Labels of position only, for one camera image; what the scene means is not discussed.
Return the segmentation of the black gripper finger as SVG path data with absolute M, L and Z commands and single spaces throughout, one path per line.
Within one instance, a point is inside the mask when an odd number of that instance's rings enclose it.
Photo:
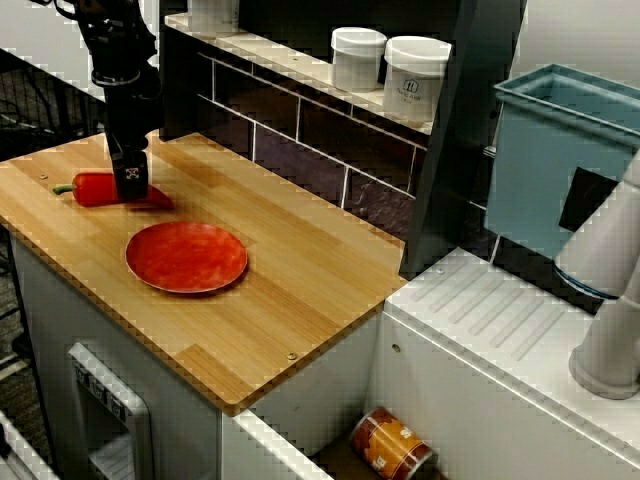
M 111 162 L 118 198 L 125 202 L 145 198 L 149 185 L 145 152 L 112 152 Z

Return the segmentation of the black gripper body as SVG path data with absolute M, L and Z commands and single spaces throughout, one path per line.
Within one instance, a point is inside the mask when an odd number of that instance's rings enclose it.
M 162 126 L 162 85 L 158 78 L 105 88 L 105 134 L 109 152 L 141 151 L 146 135 Z

